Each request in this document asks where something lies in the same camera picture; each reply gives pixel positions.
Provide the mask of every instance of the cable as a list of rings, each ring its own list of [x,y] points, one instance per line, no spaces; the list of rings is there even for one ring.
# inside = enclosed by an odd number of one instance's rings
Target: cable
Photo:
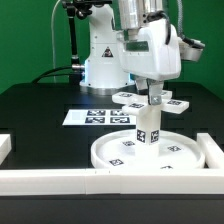
[[[54,68],[51,69],[49,71],[44,72],[43,74],[41,74],[40,76],[38,76],[37,78],[35,78],[32,83],[36,84],[38,83],[38,81],[44,77],[47,77],[48,75],[50,75],[51,73],[57,72],[57,71],[62,71],[62,70],[66,70],[66,69],[72,69],[72,66],[63,66],[63,67],[58,67],[58,68]]]
[[[183,30],[183,4],[182,0],[177,0],[177,6],[178,6],[178,36],[182,39],[183,42],[187,43],[189,46],[197,49],[204,49],[205,44],[195,41],[193,39],[190,39],[184,35]]]
[[[34,81],[33,81],[33,84],[36,84],[36,83],[38,83],[41,79],[43,79],[43,78],[48,78],[48,77],[59,77],[59,76],[76,76],[76,75],[80,75],[80,72],[77,72],[77,73],[75,73],[75,72],[71,72],[71,73],[66,73],[66,74],[52,74],[52,75],[45,75],[45,76],[42,76],[42,77],[38,77],[38,78],[36,78]]]
[[[52,53],[53,53],[53,68],[56,68],[56,50],[55,50],[55,30],[54,30],[54,22],[55,22],[55,14],[57,7],[61,0],[58,0],[54,6],[51,16],[51,38],[52,38]]]
[[[177,6],[178,6],[178,27],[177,32],[178,36],[183,36],[183,4],[182,0],[177,0]]]

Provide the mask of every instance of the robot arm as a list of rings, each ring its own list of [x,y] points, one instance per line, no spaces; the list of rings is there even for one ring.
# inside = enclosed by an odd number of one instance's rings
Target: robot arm
[[[121,65],[135,75],[139,94],[148,92],[150,105],[162,103],[163,81],[179,77],[181,59],[197,61],[204,48],[202,43],[186,38],[183,31],[178,31],[178,37],[164,12],[165,2],[113,1],[115,28],[120,30],[117,39]]]

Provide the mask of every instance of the black cable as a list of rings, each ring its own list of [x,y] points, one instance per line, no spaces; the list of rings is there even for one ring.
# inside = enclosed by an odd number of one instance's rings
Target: black cable
[[[165,44],[168,45],[170,43],[171,39],[171,24],[170,24],[170,18],[165,12],[161,12],[161,16],[166,19],[166,26],[167,26],[167,36],[166,36],[166,42]]]
[[[71,72],[71,73],[66,73],[66,74],[52,74],[52,75],[45,75],[45,76],[42,76],[42,77],[39,77],[39,78],[36,78],[35,79],[35,84],[37,84],[41,79],[43,78],[48,78],[48,77],[59,77],[59,76],[76,76],[76,75],[80,75],[81,73],[80,72]]]
[[[151,12],[147,16],[148,22],[154,22],[154,21],[160,20],[161,18],[164,18],[166,20],[167,36],[166,36],[165,44],[168,45],[171,39],[171,24],[170,24],[169,16],[164,11]]]
[[[36,84],[38,83],[38,81],[42,78],[44,78],[45,76],[54,73],[54,72],[58,72],[58,71],[62,71],[62,70],[66,70],[66,69],[72,69],[72,66],[63,66],[63,67],[58,67],[58,68],[54,68],[51,69],[49,71],[44,72],[43,74],[41,74],[40,76],[38,76],[37,78],[35,78],[32,83]]]

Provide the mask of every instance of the white plastic part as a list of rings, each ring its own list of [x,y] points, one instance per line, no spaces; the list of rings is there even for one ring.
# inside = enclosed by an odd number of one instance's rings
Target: white plastic part
[[[113,10],[109,5],[92,7],[90,20],[90,56],[85,61],[82,87],[119,89],[133,85],[129,73],[122,70],[119,61],[116,34],[112,30]]]
[[[204,154],[206,155],[206,163],[209,168],[224,169],[224,153],[207,133],[197,135],[197,141]]]
[[[181,100],[164,99],[162,103],[162,111],[181,114],[189,107],[189,102]]]
[[[148,51],[126,50],[124,33],[118,33],[118,50],[122,68],[126,72],[153,80],[168,80],[180,75],[181,63],[176,30],[171,26],[171,39],[165,44],[167,26],[164,19],[149,23],[135,35],[138,42],[147,42]]]
[[[207,134],[197,144],[216,148]],[[223,157],[220,150],[206,161]],[[223,169],[2,170],[0,196],[77,194],[224,194]]]
[[[0,134],[0,164],[11,151],[11,139],[8,134]]]
[[[205,156],[197,142],[171,132],[160,132],[154,150],[139,146],[135,130],[114,132],[97,139],[91,147],[95,168],[109,169],[195,169],[203,168]]]

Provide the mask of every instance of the white block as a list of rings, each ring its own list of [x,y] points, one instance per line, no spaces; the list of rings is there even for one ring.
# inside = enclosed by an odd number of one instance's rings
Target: white block
[[[224,194],[224,173],[214,169],[124,172],[121,194]]]
[[[119,171],[109,169],[86,170],[86,194],[120,194]]]
[[[85,194],[85,170],[0,171],[0,195]]]
[[[205,154],[205,161],[209,168],[224,169],[224,153],[207,133],[197,135],[197,142]]]
[[[0,135],[0,164],[7,157],[9,152],[11,151],[11,139],[9,134]]]
[[[181,100],[167,100],[163,99],[162,111],[181,114],[189,107],[189,102]]]

